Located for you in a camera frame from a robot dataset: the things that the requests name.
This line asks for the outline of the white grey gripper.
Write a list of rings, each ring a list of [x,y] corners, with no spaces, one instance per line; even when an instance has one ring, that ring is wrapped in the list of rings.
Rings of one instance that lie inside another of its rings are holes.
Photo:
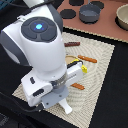
[[[60,103],[69,108],[66,103],[68,87],[83,77],[83,62],[64,63],[57,70],[38,74],[32,69],[22,79],[23,91],[30,107],[40,104],[44,109]]]

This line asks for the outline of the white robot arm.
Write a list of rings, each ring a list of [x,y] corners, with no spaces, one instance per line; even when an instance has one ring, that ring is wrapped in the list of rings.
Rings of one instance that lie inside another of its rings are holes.
[[[30,12],[1,31],[0,43],[13,61],[32,67],[21,79],[29,106],[47,109],[59,103],[69,113],[68,87],[82,78],[82,62],[67,67],[63,21],[51,0],[23,1]]]

